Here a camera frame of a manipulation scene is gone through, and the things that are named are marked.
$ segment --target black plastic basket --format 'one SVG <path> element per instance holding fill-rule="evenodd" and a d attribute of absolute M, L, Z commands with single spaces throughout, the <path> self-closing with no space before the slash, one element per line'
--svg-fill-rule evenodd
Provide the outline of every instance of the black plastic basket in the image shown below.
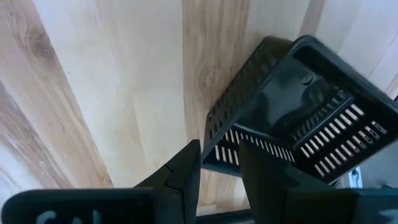
<path fill-rule="evenodd" d="M 398 108 L 312 36 L 268 36 L 206 117 L 202 168 L 240 176 L 247 139 L 333 182 L 398 138 Z"/>

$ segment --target light wood panel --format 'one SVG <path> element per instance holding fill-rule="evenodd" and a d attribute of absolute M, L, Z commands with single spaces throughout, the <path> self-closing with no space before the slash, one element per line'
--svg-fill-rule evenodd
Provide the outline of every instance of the light wood panel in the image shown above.
<path fill-rule="evenodd" d="M 208 110 L 266 35 L 315 35 L 394 98 L 397 9 L 393 0 L 0 0 L 0 153 L 12 161 L 0 165 L 0 199 L 134 186 L 203 140 Z M 248 206 L 241 179 L 202 171 L 199 214 Z"/>

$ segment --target wooden surface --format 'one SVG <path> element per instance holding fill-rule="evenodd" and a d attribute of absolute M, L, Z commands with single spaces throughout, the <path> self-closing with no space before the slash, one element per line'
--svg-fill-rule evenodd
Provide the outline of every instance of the wooden surface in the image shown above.
<path fill-rule="evenodd" d="M 317 36 L 398 95 L 394 0 L 0 0 L 0 204 L 132 187 L 191 139 L 266 35 Z M 203 170 L 198 214 L 248 207 Z"/>

